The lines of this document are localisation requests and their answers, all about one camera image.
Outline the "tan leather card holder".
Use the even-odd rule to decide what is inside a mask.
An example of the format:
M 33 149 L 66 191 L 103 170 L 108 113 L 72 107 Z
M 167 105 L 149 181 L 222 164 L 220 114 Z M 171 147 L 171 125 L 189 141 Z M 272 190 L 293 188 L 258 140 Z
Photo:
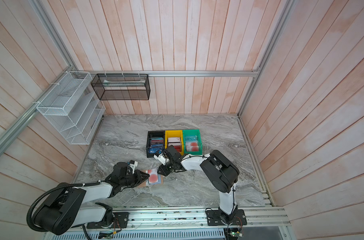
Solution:
M 150 187 L 155 185 L 161 185 L 164 183 L 163 175 L 158 174 L 158 169 L 150 169 L 144 171 L 146 174 L 149 174 L 150 177 L 141 183 L 138 187 Z

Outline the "white card with red circle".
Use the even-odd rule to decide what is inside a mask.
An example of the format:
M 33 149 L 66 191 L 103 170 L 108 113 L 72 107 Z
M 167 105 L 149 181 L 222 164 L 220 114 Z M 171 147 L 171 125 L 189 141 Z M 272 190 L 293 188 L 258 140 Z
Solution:
M 158 169 L 150 169 L 146 171 L 147 174 L 150 175 L 148 181 L 146 182 L 147 186 L 158 185 L 162 183 L 161 175 L 157 173 L 157 170 Z

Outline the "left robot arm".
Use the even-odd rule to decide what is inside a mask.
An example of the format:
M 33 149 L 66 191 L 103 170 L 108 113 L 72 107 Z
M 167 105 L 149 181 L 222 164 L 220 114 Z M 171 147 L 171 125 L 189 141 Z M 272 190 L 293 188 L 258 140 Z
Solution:
M 39 196 L 30 206 L 26 222 L 36 232 L 62 235 L 70 228 L 96 223 L 102 228 L 119 225 L 113 208 L 101 199 L 113 198 L 125 189 L 138 187 L 150 175 L 136 169 L 136 162 L 118 162 L 104 180 L 92 183 L 60 183 Z

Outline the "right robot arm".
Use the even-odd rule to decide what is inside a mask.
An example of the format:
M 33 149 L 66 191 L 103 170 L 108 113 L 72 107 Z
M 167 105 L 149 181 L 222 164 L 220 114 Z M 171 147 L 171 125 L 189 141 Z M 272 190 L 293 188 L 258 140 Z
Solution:
M 181 155 L 175 147 L 169 146 L 154 154 L 161 162 L 158 174 L 202 171 L 211 184 L 219 191 L 217 210 L 206 209 L 207 224 L 210 226 L 232 225 L 236 220 L 238 205 L 235 200 L 239 169 L 220 151 L 214 150 L 206 155 Z

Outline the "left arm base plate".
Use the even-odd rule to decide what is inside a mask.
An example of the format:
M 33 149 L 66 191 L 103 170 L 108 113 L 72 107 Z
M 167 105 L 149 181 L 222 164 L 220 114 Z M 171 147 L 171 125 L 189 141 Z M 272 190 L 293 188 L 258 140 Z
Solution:
M 87 229 L 124 229 L 128 220 L 129 212 L 106 213 L 101 221 L 87 223 Z

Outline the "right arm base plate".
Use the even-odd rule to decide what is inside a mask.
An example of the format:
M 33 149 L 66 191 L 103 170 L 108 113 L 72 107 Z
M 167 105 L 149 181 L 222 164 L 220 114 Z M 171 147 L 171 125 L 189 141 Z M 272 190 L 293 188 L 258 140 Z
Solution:
M 246 226 L 247 220 L 245 216 L 244 210 L 236 209 L 232 214 L 227 215 L 222 210 L 213 210 L 207 208 L 205 210 L 207 224 L 209 226 L 227 226 L 227 225 L 235 225 L 235 226 Z

